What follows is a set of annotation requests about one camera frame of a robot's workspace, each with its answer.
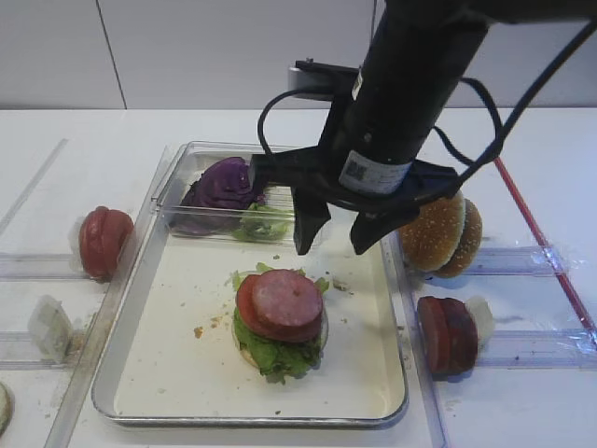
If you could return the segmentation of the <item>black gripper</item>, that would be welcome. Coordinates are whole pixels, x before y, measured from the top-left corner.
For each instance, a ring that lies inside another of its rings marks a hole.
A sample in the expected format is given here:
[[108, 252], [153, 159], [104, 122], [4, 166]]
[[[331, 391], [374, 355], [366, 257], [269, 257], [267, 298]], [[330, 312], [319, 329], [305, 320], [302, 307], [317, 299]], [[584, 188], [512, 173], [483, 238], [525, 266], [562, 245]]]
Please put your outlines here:
[[297, 61], [291, 66], [330, 76], [333, 94], [316, 145], [275, 152], [265, 136], [270, 111], [300, 90], [284, 91], [262, 109], [257, 137], [262, 147], [250, 161], [251, 182], [292, 189], [295, 215], [293, 240], [297, 254], [306, 255], [314, 238], [331, 219], [327, 204], [358, 212], [350, 231], [356, 255], [363, 255], [388, 233], [411, 223], [423, 205], [449, 198], [459, 190], [459, 176], [449, 167], [414, 159], [392, 164], [358, 153], [356, 141], [343, 124], [358, 94], [362, 76], [357, 68]]

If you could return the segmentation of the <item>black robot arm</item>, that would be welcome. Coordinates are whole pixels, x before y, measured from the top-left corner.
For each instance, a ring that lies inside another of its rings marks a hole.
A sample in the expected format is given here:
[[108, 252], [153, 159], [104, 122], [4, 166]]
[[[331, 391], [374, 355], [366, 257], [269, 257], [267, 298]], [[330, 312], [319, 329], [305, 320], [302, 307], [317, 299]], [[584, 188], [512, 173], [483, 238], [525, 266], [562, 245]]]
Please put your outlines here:
[[[491, 25], [573, 20], [584, 27], [507, 119], [493, 115], [494, 139], [462, 173], [418, 159]], [[324, 130], [313, 147], [277, 153], [265, 147], [252, 157], [251, 181], [290, 187], [299, 254], [308, 253], [329, 221], [330, 205], [356, 212], [350, 239], [362, 254], [495, 160], [525, 108], [595, 29], [592, 1], [390, 1], [360, 68], [298, 62], [319, 83], [294, 94], [331, 104]]]

